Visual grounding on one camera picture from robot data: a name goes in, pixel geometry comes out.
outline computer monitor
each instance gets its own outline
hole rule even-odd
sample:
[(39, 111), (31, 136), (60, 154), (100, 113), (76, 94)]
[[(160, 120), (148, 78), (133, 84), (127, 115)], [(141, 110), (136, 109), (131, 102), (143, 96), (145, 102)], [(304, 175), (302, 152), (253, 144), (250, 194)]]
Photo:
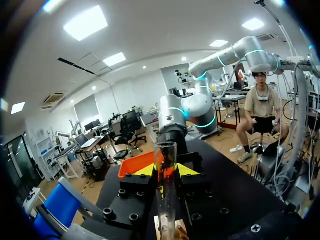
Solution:
[(93, 129), (94, 126), (94, 122), (90, 122), (88, 125), (85, 125), (84, 128), (86, 131), (90, 131), (91, 129)]
[(242, 89), (242, 82), (239, 82), (239, 81), (235, 82), (234, 89), (241, 90)]
[(88, 138), (82, 133), (74, 139), (80, 146), (88, 142)]
[(98, 120), (96, 120), (96, 121), (93, 122), (93, 127), (95, 128), (95, 127), (99, 126), (100, 124), (101, 124), (101, 122), (100, 122), (100, 120), (98, 119)]

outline air conditioner vent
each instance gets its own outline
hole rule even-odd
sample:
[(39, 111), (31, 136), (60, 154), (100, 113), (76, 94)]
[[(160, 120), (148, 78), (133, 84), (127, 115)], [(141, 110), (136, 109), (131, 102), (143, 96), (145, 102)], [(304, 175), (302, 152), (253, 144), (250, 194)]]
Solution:
[(65, 96), (65, 94), (62, 92), (55, 92), (55, 93), (49, 95), (44, 100), (43, 105), (47, 106), (47, 105), (54, 104), (54, 103), (58, 102), (59, 100), (61, 100), (64, 96)]
[(49, 106), (42, 106), (41, 109), (42, 110), (48, 110), (48, 109), (52, 109), (53, 106), (49, 105)]
[(275, 36), (273, 34), (261, 34), (261, 35), (257, 36), (256, 38), (259, 39), (261, 42), (265, 42), (268, 40), (275, 39)]

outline man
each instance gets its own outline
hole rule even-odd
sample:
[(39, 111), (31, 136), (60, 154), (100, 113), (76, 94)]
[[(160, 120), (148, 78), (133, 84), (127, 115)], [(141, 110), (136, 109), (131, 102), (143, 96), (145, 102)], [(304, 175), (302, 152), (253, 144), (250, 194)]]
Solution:
[(271, 133), (275, 127), (275, 132), (278, 133), (280, 132), (280, 124), (282, 124), (281, 144), (289, 134), (288, 126), (283, 122), (280, 123), (280, 113), (282, 111), (280, 109), (280, 100), (277, 93), (266, 84), (266, 73), (254, 72), (252, 76), (256, 81), (256, 85), (248, 92), (245, 99), (244, 110), (246, 120), (242, 121), (236, 128), (236, 134), (245, 151), (238, 159), (238, 162), (241, 164), (253, 156), (246, 132), (251, 135), (253, 133), (266, 134)]

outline man's hand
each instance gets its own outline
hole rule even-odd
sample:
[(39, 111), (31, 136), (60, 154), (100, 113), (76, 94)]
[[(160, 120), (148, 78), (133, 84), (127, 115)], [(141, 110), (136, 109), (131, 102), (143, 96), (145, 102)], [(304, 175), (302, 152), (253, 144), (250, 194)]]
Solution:
[(252, 128), (254, 126), (254, 124), (255, 124), (254, 120), (250, 117), (250, 118), (247, 119), (247, 121), (248, 121), (248, 124), (249, 124), (250, 128)]
[(280, 124), (280, 118), (276, 118), (276, 119), (275, 119), (275, 121), (276, 121), (276, 125), (275, 125), (275, 127), (278, 127), (278, 126), (279, 126), (279, 124)]

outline fluorescent light panel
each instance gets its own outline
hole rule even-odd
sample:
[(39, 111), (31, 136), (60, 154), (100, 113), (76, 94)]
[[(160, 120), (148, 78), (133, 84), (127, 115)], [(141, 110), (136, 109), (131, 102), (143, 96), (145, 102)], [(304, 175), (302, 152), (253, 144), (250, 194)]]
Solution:
[(24, 109), (26, 102), (21, 102), (12, 106), (11, 115), (21, 112)]
[(107, 20), (100, 6), (95, 6), (73, 18), (63, 28), (72, 37), (82, 41), (107, 26)]
[(225, 40), (215, 40), (213, 43), (210, 44), (210, 47), (220, 48), (226, 45), (228, 41)]
[(49, 14), (53, 13), (55, 10), (57, 10), (65, 0), (49, 0), (46, 2), (46, 4), (43, 6), (43, 10)]
[(118, 53), (118, 54), (116, 54), (116, 55), (113, 55), (113, 56), (111, 56), (111, 57), (106, 58), (105, 60), (103, 60), (103, 62), (104, 62), (107, 66), (112, 67), (113, 65), (116, 65), (116, 64), (118, 64), (118, 63), (121, 63), (121, 62), (123, 62), (123, 61), (125, 61), (125, 60), (126, 60), (125, 55), (124, 55), (122, 52), (120, 52), (120, 53)]
[(250, 21), (247, 21), (242, 27), (249, 29), (250, 31), (254, 31), (264, 27), (265, 24), (257, 18), (253, 18)]

